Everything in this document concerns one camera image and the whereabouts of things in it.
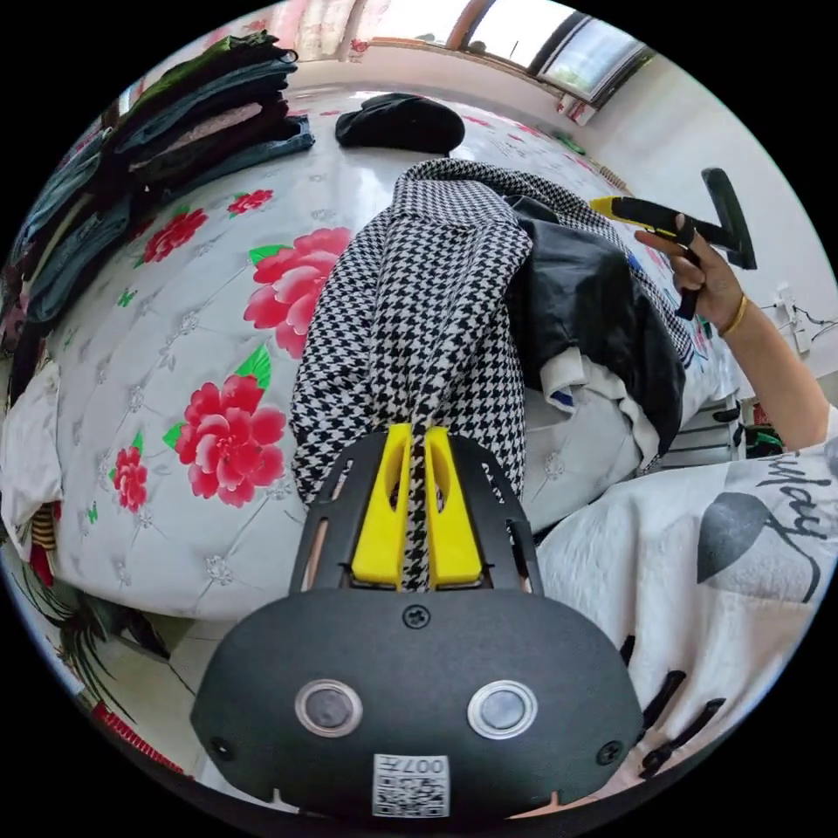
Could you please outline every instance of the screw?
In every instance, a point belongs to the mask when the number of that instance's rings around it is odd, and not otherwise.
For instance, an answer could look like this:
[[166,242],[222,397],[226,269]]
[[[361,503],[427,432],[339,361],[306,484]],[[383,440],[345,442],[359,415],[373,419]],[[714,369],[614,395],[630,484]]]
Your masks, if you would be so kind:
[[596,761],[601,766],[610,766],[613,762],[616,762],[621,753],[622,742],[608,742],[597,752]]
[[423,605],[411,605],[404,609],[402,621],[409,629],[424,629],[430,622],[430,611]]
[[210,740],[209,745],[219,759],[222,759],[224,762],[232,761],[233,749],[230,747],[229,742],[219,736],[215,736]]

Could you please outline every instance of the black hat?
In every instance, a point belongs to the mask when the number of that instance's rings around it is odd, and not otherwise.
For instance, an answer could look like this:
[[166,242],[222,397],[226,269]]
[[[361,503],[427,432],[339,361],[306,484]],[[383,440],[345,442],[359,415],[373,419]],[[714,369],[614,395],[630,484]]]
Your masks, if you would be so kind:
[[446,155],[465,136],[460,115],[412,93],[385,93],[338,117],[334,135],[344,148],[401,148]]

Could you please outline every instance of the hand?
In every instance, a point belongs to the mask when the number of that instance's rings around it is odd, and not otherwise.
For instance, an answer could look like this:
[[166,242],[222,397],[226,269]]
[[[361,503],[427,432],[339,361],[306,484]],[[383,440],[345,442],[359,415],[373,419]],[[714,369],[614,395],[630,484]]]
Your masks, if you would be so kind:
[[[676,220],[679,230],[683,223],[683,215],[679,215]],[[669,257],[675,273],[673,281],[679,292],[698,291],[696,313],[700,317],[712,323],[719,331],[732,323],[742,303],[742,287],[725,258],[714,251],[698,233],[692,240],[690,250],[701,260],[700,267],[696,267],[684,256],[680,244],[645,230],[635,233],[635,239]]]

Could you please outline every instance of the window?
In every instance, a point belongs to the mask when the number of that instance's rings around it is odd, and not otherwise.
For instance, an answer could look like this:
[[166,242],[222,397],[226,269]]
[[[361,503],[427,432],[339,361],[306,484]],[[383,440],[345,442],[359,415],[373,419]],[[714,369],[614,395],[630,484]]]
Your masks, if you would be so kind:
[[590,100],[642,48],[627,32],[592,18],[559,48],[542,78]]
[[374,36],[445,46],[467,5],[468,0],[391,0]]
[[574,11],[553,0],[496,0],[477,24],[468,47],[528,67]]

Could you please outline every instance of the qr code label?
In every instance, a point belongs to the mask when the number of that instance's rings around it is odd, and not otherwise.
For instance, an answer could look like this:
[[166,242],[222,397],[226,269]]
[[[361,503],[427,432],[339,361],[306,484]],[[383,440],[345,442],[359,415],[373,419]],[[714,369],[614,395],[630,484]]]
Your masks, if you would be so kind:
[[376,753],[373,815],[380,818],[447,818],[448,757],[403,757]]

